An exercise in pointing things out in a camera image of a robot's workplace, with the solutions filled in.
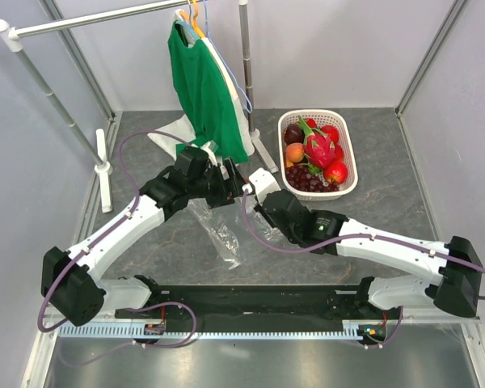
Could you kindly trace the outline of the purple grape bunch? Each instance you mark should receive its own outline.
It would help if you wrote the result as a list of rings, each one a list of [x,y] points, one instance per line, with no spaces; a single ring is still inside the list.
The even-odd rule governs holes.
[[[314,167],[308,164],[295,164],[285,169],[287,183],[302,192],[338,192],[336,183],[327,183],[316,175]]]

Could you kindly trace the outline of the clear orange zip bag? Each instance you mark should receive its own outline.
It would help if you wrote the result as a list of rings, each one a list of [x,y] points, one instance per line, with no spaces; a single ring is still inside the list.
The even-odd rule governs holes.
[[[230,269],[264,260],[274,251],[257,241],[248,230],[245,219],[258,236],[273,246],[280,246],[284,238],[279,230],[271,227],[264,217],[253,209],[256,200],[247,198],[244,205],[237,198],[232,205],[211,209],[205,200],[188,203],[188,211],[199,221],[209,235],[217,253]]]

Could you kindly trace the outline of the orange peach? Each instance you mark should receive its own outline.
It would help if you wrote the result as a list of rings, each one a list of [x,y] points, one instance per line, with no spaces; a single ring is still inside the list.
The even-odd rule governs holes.
[[[285,158],[291,163],[300,163],[305,156],[303,144],[295,142],[287,145],[285,149]]]

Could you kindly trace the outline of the pink dragon fruit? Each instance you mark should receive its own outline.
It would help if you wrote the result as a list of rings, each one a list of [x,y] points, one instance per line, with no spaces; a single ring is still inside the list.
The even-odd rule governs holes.
[[[320,129],[310,128],[301,116],[298,117],[298,121],[305,134],[303,141],[305,154],[312,164],[325,169],[335,158],[334,143]]]

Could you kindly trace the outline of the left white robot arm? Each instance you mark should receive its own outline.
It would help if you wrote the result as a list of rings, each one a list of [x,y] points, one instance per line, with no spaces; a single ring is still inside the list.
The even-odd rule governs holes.
[[[161,298],[142,280],[123,280],[119,288],[101,285],[107,269],[136,241],[203,199],[210,208],[232,205],[243,194],[244,178],[231,158],[187,146],[174,164],[148,180],[128,206],[82,242],[44,254],[41,294],[66,322],[80,327],[100,311],[134,308],[144,318],[161,309]]]

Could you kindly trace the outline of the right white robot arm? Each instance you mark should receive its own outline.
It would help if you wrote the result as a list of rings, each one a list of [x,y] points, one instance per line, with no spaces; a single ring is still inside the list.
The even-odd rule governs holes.
[[[297,252],[365,259],[405,273],[363,279],[353,300],[361,317],[426,305],[461,318],[477,314],[483,266],[468,239],[454,236],[449,242],[432,242],[392,234],[340,213],[310,210],[287,190],[256,199],[256,210],[296,245]]]

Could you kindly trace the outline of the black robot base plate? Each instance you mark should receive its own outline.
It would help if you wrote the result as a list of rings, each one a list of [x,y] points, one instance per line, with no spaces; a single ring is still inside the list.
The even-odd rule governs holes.
[[[344,320],[392,322],[399,309],[382,312],[358,285],[153,285],[147,307],[181,302],[197,329],[219,331],[333,331]]]

